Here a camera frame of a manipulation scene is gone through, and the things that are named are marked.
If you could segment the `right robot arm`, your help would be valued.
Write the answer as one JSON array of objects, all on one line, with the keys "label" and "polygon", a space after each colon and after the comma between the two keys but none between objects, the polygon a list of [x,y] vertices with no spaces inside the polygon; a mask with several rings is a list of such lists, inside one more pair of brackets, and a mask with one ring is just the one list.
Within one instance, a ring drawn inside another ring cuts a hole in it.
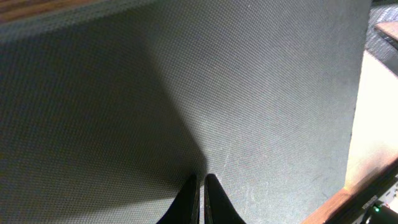
[{"label": "right robot arm", "polygon": [[[371,184],[325,222],[397,223],[397,213],[385,206],[377,195],[370,195],[376,187],[377,184]],[[214,174],[205,178],[205,223],[244,223]]]}]

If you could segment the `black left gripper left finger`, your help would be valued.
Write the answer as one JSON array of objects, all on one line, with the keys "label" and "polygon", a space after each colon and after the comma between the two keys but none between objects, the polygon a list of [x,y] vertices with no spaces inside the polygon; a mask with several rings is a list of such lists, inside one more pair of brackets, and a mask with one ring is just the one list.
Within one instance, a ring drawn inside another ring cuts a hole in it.
[{"label": "black left gripper left finger", "polygon": [[183,184],[172,204],[157,224],[198,224],[200,184],[193,174]]}]

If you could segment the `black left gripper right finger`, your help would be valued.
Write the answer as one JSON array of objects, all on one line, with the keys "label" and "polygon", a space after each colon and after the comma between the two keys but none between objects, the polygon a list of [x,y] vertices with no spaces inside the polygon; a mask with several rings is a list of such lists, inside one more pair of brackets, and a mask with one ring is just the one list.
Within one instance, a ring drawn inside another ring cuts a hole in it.
[{"label": "black left gripper right finger", "polygon": [[243,224],[229,200],[216,175],[208,174],[205,178],[204,217],[205,224]]}]

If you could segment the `dark green box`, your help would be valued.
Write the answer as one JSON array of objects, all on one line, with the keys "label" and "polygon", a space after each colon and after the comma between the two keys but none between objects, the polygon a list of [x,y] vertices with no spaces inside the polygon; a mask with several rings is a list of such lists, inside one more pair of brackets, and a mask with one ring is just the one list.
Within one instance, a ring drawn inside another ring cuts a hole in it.
[{"label": "dark green box", "polygon": [[1,222],[155,223],[213,173],[248,223],[345,183],[370,1],[2,1]]}]

